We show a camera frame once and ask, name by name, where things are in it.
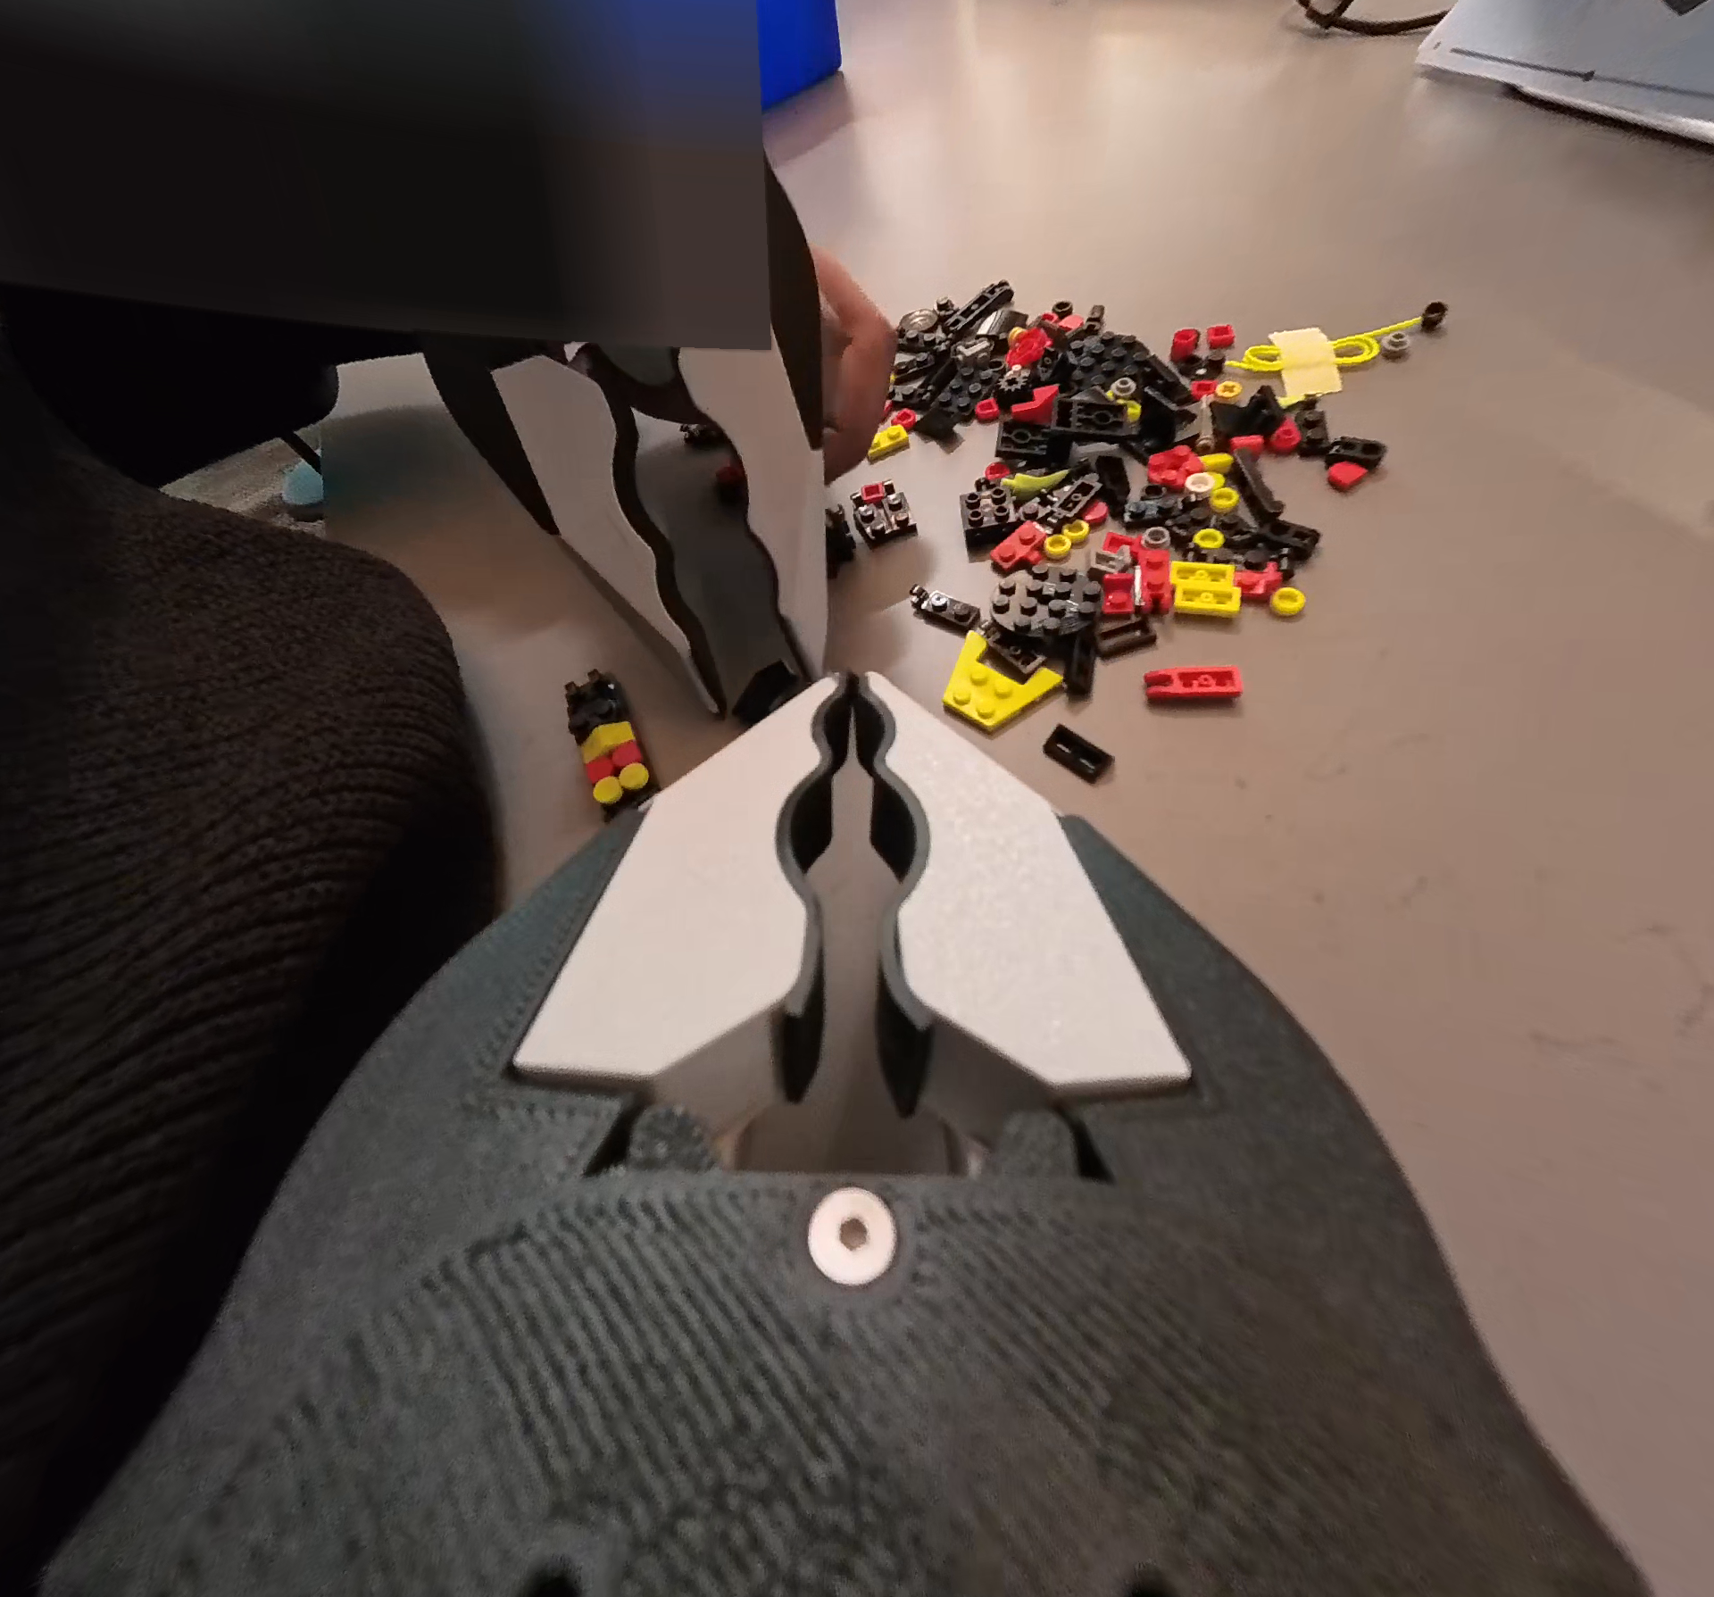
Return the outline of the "person's left hand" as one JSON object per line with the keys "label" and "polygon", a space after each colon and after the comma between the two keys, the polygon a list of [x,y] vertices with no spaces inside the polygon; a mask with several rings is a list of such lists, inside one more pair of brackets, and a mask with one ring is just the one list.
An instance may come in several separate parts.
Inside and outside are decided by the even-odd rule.
{"label": "person's left hand", "polygon": [[867,464],[890,415],[894,327],[852,268],[824,245],[811,245],[823,296],[823,469],[824,481]]}

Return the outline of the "office chair base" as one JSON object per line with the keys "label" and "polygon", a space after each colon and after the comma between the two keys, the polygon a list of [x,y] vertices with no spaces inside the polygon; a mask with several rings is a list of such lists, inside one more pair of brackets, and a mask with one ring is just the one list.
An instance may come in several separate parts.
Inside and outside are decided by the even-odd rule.
{"label": "office chair base", "polygon": [[175,377],[166,494],[273,524],[319,525],[327,490],[323,421],[338,373],[304,351],[247,354]]}

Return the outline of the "light blue instruction booklet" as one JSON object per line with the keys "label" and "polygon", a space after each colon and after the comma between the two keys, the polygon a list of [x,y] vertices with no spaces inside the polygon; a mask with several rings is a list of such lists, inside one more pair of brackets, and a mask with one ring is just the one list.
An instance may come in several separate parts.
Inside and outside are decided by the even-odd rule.
{"label": "light blue instruction booklet", "polygon": [[1712,0],[1457,0],[1419,70],[1712,144]]}

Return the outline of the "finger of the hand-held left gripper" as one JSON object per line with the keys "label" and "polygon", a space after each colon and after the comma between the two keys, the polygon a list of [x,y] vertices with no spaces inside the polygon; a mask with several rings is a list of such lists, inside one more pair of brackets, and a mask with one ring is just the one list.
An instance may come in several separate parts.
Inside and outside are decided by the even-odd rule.
{"label": "finger of the hand-held left gripper", "polygon": [[[765,556],[788,666],[815,679],[824,669],[827,598],[823,564],[823,345],[788,350],[630,350],[630,432],[648,415],[674,425],[710,425],[745,464],[745,525]],[[679,586],[679,548],[638,493],[630,441],[630,530],[655,561],[660,634],[679,653],[710,713],[734,694],[721,683],[702,612]]]}
{"label": "finger of the hand-held left gripper", "polygon": [[728,694],[705,621],[638,490],[634,407],[565,358],[500,364],[494,384],[561,541],[679,660],[701,701],[723,716]]}

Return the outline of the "yellow wedge lego plate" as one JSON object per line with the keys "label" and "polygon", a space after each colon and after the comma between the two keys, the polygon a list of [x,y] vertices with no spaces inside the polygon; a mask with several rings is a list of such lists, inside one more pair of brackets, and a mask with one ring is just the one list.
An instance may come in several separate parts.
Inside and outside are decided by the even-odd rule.
{"label": "yellow wedge lego plate", "polygon": [[967,727],[999,734],[1064,688],[1064,675],[1056,669],[1038,666],[1028,679],[1016,679],[997,666],[988,650],[992,640],[983,633],[964,633],[941,691],[944,713]]}

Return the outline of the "pile of lego pieces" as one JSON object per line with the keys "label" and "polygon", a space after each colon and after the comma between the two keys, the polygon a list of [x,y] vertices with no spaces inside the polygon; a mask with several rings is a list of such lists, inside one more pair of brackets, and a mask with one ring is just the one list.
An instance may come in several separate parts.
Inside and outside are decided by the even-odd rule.
{"label": "pile of lego pieces", "polygon": [[1187,327],[1156,351],[1101,302],[1028,315],[997,279],[900,318],[868,455],[997,432],[955,507],[967,560],[993,574],[972,600],[981,633],[997,666],[1016,679],[1056,669],[1081,699],[1095,669],[1154,644],[1161,618],[1230,618],[1250,600],[1295,612],[1324,537],[1286,512],[1266,464],[1307,459],[1335,493],[1375,477],[1387,446],[1335,432],[1329,396],[1440,315],[1250,350],[1228,323]]}

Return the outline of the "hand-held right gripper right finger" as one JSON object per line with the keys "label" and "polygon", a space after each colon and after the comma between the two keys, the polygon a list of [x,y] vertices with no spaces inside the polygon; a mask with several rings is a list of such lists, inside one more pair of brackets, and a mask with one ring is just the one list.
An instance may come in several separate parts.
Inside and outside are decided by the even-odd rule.
{"label": "hand-held right gripper right finger", "polygon": [[1187,1051],[1059,809],[883,673],[855,679],[876,1063],[900,1116],[997,1146],[1014,1114],[1187,1092]]}

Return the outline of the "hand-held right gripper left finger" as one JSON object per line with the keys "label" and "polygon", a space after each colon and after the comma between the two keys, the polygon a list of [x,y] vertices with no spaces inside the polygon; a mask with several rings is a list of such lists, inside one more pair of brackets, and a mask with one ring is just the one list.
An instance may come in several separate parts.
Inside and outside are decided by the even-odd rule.
{"label": "hand-held right gripper left finger", "polygon": [[717,1138],[798,1105],[824,1038],[824,914],[852,673],[655,796],[514,1050],[530,1083],[630,1093]]}

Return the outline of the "person's black knit sweater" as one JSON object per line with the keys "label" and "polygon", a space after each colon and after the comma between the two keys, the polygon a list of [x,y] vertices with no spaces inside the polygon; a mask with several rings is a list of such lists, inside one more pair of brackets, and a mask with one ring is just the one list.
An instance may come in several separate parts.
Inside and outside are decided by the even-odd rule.
{"label": "person's black knit sweater", "polygon": [[4,287],[4,1592],[327,1102],[494,910],[459,660],[384,560],[170,494],[408,336]]}

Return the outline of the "partly built lego model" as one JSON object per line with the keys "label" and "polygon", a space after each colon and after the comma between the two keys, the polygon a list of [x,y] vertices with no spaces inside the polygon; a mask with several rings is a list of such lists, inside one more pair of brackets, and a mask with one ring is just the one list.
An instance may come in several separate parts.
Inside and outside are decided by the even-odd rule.
{"label": "partly built lego model", "polygon": [[586,771],[588,796],[604,819],[643,805],[660,792],[652,753],[634,725],[623,683],[604,669],[565,687],[569,735]]}

